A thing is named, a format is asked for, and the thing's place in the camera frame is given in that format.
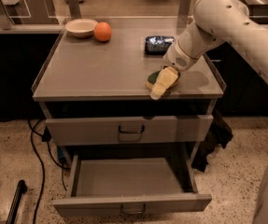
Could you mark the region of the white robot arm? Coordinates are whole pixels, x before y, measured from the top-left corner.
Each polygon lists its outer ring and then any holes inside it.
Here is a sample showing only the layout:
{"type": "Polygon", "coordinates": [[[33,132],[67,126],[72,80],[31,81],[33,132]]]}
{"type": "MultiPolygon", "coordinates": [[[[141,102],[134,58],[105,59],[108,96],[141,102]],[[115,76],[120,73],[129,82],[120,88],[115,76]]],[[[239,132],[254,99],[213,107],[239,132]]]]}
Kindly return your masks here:
{"type": "MultiPolygon", "coordinates": [[[[196,0],[193,21],[163,56],[166,66],[151,88],[160,99],[207,51],[230,44],[268,84],[268,29],[248,17],[238,0],[196,0]]],[[[268,165],[261,180],[252,224],[268,224],[268,165]]]]}

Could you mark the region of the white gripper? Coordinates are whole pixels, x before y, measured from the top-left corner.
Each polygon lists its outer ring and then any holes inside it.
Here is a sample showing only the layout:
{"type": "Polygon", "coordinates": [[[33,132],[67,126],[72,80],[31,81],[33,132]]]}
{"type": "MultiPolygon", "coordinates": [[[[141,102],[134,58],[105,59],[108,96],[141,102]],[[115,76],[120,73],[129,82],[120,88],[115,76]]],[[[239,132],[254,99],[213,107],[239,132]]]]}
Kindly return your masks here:
{"type": "Polygon", "coordinates": [[[180,77],[177,70],[187,71],[197,63],[199,54],[190,48],[181,48],[179,41],[176,40],[163,55],[163,59],[167,66],[149,76],[150,97],[154,100],[160,99],[177,83],[180,77]]]}

